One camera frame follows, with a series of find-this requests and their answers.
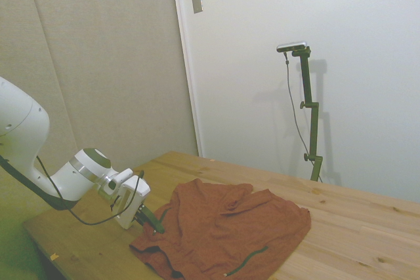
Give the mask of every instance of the black cable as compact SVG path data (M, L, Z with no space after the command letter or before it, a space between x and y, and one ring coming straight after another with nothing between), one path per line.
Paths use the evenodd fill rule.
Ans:
M283 52L284 56L286 58L286 67L287 67L287 88L289 89L289 95L290 95L290 101L291 101L291 108L293 109L293 118L295 119L295 125L296 125L296 129L297 129L297 133L299 134L299 138L302 140L304 149L306 151L306 154L309 155L309 151L308 151L308 147L305 144L305 141L303 140L302 134L301 134L301 130L299 129L299 126L297 124L297 119L296 119L296 110L295 110L295 103L293 102L293 97L291 95L291 91L290 91L290 79L289 79L289 60L287 59L287 53ZM320 175L318 175L321 183L324 183L322 181L322 178Z
M129 202L129 204L122 210L122 211L120 211L119 213L117 213L117 214L115 214L115 215L113 215L113 216L110 216L109 218L107 218L107 219L105 219L105 220L102 220L102 221L99 221L99 222L95 222L95 223L89 223L89 222L86 222L86 221L83 221L82 219L80 219L78 216L77 216L77 214L76 213L74 213L73 212L73 210L72 209L70 209L68 206L67 206L67 204L66 204L66 202L65 202L65 200L64 200L64 198L63 198L63 196L61 195L61 193L60 193L60 190L57 188L57 186L56 186L56 184L53 182L53 180L52 180L52 178L49 176L49 174L48 174L48 172L47 172L47 170L45 169L45 167L44 167L44 164L42 163L42 161L41 161L41 159L37 156L37 159L38 159L38 161L39 161L39 164L41 165L41 167L42 167L42 169L44 170L44 173L45 173L45 175L47 175L47 178L50 180L50 182L51 182L51 184L54 186L54 188L55 188L55 190L57 191L57 194L60 196L60 198L61 198L61 201L63 202L63 205L65 206L65 208L67 209L67 210L69 210L69 212L76 218L76 219L78 219L81 223L83 223L83 224L86 224L87 226L97 226L98 224L101 224L101 223L104 223L104 222L106 222L106 221L109 221L109 220L111 220L111 219L114 219L116 216L119 216L121 213L123 213L124 211L126 211L130 206L131 206L131 203L133 202L133 200L134 200L134 196L135 196L135 193L136 193L136 191L137 191L137 187L138 187L138 182L140 181L140 177L138 176L138 178L137 178L137 183L136 183L136 188L134 189L134 192L133 192L133 196L131 196L131 200L130 200L130 202Z

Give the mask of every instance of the light switch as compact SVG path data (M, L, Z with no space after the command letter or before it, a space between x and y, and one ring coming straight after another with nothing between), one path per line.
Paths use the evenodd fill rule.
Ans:
M203 11L203 1L202 0L192 0L192 8L194 13L199 13Z

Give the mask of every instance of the table surface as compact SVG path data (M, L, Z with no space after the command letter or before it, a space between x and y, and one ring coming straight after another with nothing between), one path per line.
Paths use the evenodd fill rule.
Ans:
M214 184L250 183L308 208L312 228L270 280L420 279L420 204L301 178L169 152L143 169L152 211L169 202L179 183L201 178ZM90 191L75 206L84 220L110 215ZM123 230L115 220L85 226L67 211L49 210L24 223L47 257L68 279L161 279L131 252L142 233L137 223Z

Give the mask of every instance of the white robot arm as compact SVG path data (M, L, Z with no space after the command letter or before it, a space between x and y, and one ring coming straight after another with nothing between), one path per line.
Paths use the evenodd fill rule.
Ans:
M56 210L71 209L96 186L99 195L113 205L112 213L118 214L115 219L123 228L128 229L134 220L150 221L141 213L144 206L139 210L150 192L148 184L131 169L115 171L97 149L79 151L50 178L41 174L34 163L48 132L49 116L42 106L0 77L0 165L9 174ZM161 226L156 228L163 233Z

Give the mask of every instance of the orange cloth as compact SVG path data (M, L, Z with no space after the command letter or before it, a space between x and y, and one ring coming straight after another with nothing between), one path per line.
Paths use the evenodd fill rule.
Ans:
M310 214L250 184L179 184L155 212L165 233L144 233L134 254L166 280L267 280L310 229Z

